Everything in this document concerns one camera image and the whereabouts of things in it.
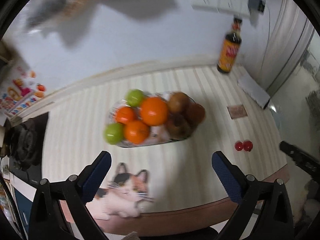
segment calico cat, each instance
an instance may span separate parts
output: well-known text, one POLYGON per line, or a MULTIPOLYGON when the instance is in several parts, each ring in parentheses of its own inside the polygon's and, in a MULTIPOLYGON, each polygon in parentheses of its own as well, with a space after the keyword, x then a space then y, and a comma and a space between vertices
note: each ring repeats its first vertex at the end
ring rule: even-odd
POLYGON ((99 188, 93 201, 87 203, 92 217, 109 220, 110 215, 122 218, 138 217, 138 202, 152 201, 148 196, 148 171, 141 170, 134 175, 128 173, 124 163, 119 163, 116 176, 108 188, 99 188))

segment small brown card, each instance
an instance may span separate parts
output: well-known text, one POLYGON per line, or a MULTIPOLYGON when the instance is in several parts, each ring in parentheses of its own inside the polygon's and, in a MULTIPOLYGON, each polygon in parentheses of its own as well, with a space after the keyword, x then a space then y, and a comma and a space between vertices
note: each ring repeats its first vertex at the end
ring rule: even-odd
POLYGON ((231 119, 237 119, 240 117, 248 116, 243 105, 239 106, 227 106, 231 119))

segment soy sauce bottle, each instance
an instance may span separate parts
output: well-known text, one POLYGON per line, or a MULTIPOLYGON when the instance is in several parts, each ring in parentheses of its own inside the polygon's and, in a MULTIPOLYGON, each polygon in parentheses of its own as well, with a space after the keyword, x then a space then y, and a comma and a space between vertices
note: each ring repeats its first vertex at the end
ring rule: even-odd
POLYGON ((234 17, 232 30, 226 34, 217 65, 217 69, 222 73, 229 73, 235 62, 242 41, 240 36, 241 24, 242 19, 234 17))

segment gas stove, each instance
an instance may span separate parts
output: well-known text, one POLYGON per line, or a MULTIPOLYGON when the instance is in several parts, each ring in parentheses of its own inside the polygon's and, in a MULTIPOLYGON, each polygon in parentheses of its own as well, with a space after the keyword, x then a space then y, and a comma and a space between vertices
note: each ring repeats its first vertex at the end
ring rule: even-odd
POLYGON ((6 134, 9 144, 9 171, 36 187, 42 179, 42 147, 49 113, 30 118, 6 134))

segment red ball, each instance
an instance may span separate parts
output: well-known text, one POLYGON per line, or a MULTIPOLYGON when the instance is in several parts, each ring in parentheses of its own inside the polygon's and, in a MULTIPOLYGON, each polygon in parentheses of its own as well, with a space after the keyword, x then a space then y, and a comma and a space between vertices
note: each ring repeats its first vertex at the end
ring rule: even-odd
POLYGON ((253 148, 253 143, 251 141, 244 141, 243 142, 243 149, 246 152, 251 152, 252 148, 253 148))
POLYGON ((240 142, 240 141, 237 141, 237 142, 235 143, 235 149, 236 149, 238 152, 242 151, 242 149, 243 149, 243 143, 240 142))

